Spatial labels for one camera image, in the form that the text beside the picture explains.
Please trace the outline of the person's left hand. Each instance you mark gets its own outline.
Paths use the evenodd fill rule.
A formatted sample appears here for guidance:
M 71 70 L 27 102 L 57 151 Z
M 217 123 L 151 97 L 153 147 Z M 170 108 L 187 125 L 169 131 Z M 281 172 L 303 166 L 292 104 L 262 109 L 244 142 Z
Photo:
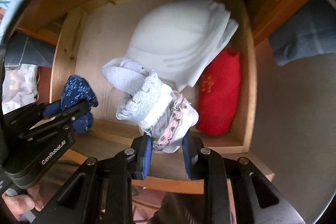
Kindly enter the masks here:
M 17 220 L 20 219 L 21 215 L 28 211 L 33 209 L 41 211 L 44 208 L 43 198 L 39 194 L 38 184 L 27 189 L 27 194 L 8 196 L 4 193 L 2 198 Z

